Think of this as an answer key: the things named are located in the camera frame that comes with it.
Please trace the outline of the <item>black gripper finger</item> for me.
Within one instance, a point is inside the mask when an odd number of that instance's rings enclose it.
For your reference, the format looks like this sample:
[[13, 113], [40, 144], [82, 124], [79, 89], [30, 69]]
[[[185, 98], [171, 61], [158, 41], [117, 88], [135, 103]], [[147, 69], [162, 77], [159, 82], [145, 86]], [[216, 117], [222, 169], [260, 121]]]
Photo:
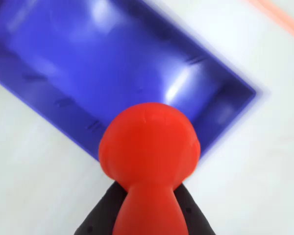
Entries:
[[208, 220], [183, 184], [175, 189], [175, 197], [182, 210], [189, 235], [216, 235]]
[[111, 235], [127, 192], [114, 182], [77, 228], [76, 235]]

